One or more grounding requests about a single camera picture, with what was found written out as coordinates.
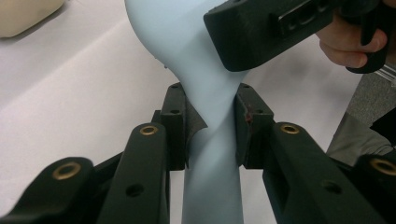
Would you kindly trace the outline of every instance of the white table surface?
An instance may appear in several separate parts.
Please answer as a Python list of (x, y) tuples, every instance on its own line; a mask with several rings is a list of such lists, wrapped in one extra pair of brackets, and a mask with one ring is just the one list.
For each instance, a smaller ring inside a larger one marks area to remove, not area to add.
[[(177, 79), (140, 44), (122, 0), (68, 0), (25, 33), (0, 39), (0, 216), (47, 165), (98, 164), (123, 151)], [(305, 127), (325, 150), (361, 76), (330, 63), (315, 36), (246, 78), (276, 121)], [(180, 223), (183, 172), (172, 173)], [(262, 172), (241, 168), (245, 223), (276, 223)]]

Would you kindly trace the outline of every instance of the metal ring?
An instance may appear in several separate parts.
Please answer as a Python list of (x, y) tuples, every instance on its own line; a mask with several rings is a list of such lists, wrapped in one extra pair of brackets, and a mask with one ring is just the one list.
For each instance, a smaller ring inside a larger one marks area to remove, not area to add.
[(56, 170), (52, 173), (52, 177), (57, 180), (64, 180), (78, 174), (80, 170), (80, 164), (76, 163), (75, 161), (70, 161), (56, 168)]
[(152, 125), (143, 127), (142, 129), (140, 129), (140, 133), (143, 135), (152, 135), (155, 134), (156, 132), (158, 132), (158, 128)]
[(396, 175), (396, 165), (390, 161), (374, 158), (370, 164), (379, 172), (385, 175)]
[(283, 124), (282, 126), (280, 126), (280, 130), (282, 130), (282, 132), (284, 133), (291, 133), (291, 134), (297, 134), (300, 132), (300, 130), (291, 124)]

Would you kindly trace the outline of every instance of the brass insert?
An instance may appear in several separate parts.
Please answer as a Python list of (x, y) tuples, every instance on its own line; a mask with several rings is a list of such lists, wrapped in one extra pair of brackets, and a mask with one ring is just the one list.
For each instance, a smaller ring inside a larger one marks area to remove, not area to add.
[(291, 124), (283, 124), (282, 126), (280, 126), (280, 130), (282, 130), (282, 132), (284, 133), (291, 133), (291, 134), (297, 134), (300, 132), (300, 130)]
[(80, 164), (76, 163), (75, 161), (70, 161), (56, 168), (56, 170), (52, 173), (52, 177), (57, 180), (64, 180), (78, 174), (80, 170)]
[(158, 128), (152, 125), (146, 126), (140, 129), (140, 133), (143, 135), (152, 135), (158, 132)]
[(370, 164), (379, 172), (385, 175), (396, 175), (396, 165), (390, 161), (374, 158)]

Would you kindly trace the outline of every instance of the beige object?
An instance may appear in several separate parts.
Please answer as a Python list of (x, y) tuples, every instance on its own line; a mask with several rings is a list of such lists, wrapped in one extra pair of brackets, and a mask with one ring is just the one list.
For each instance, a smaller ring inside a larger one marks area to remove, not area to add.
[(64, 0), (0, 0), (0, 37), (20, 34), (63, 3)]

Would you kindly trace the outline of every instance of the human hand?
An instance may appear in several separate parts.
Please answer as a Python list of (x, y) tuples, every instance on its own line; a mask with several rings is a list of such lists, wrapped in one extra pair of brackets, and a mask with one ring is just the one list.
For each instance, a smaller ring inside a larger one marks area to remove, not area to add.
[[(396, 0), (384, 0), (384, 3), (396, 8)], [(377, 29), (372, 41), (362, 46), (361, 28), (344, 21), (337, 13), (333, 17), (333, 22), (317, 32), (317, 36), (320, 39), (321, 49), (333, 63), (352, 68), (363, 67), (367, 63), (365, 53), (379, 51), (388, 41), (387, 62), (396, 63), (395, 35), (388, 40), (385, 33)]]

